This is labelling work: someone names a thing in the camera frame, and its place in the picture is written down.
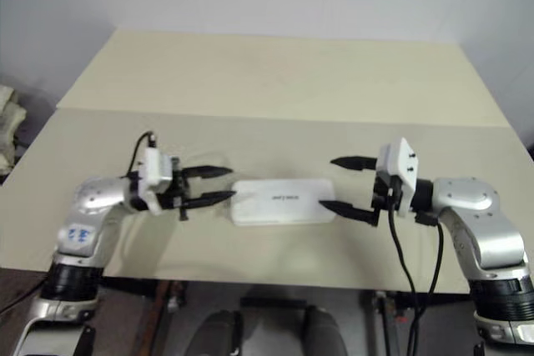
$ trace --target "floor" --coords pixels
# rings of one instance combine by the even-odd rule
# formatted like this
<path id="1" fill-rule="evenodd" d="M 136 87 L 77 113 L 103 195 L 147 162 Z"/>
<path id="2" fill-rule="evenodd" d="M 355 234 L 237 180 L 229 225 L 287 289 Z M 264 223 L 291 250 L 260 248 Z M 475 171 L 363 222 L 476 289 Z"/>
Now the floor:
<path id="1" fill-rule="evenodd" d="M 41 273 L 0 269 L 0 308 L 31 288 Z M 144 297 L 104 288 L 97 316 L 95 356 L 136 354 L 142 322 L 151 302 Z M 368 293 L 348 289 L 253 286 L 235 283 L 190 283 L 187 304 L 165 316 L 156 349 L 162 356 L 181 356 L 195 329 L 212 312 L 236 310 L 244 297 L 304 299 L 332 313 L 340 325 L 350 356 L 385 355 L 380 315 L 367 302 Z M 0 356 L 8 356 L 23 328 L 29 302 L 0 319 Z M 478 342 L 470 302 L 429 308 L 421 325 L 419 355 L 471 355 Z M 245 356 L 300 356 L 302 312 L 292 309 L 245 308 Z M 409 322 L 398 323 L 401 354 Z"/>
<path id="2" fill-rule="evenodd" d="M 350 356 L 385 356 L 381 316 L 368 293 L 349 289 L 191 283 L 187 305 L 169 321 L 163 356 L 184 354 L 195 329 L 210 313 L 239 309 L 240 298 L 304 299 L 329 311 L 340 325 Z M 299 332 L 303 313 L 287 309 L 242 308 L 245 356 L 301 356 Z M 480 342 L 471 302 L 429 308 L 420 328 L 419 355 L 472 355 Z M 400 354 L 406 352 L 410 320 L 398 323 Z"/>
<path id="3" fill-rule="evenodd" d="M 0 308 L 41 280 L 42 273 L 0 268 Z M 93 356 L 130 356 L 138 343 L 139 324 L 149 301 L 141 296 L 102 288 L 91 325 L 97 329 Z M 0 318 L 0 356 L 8 356 L 23 330 L 30 301 Z"/>

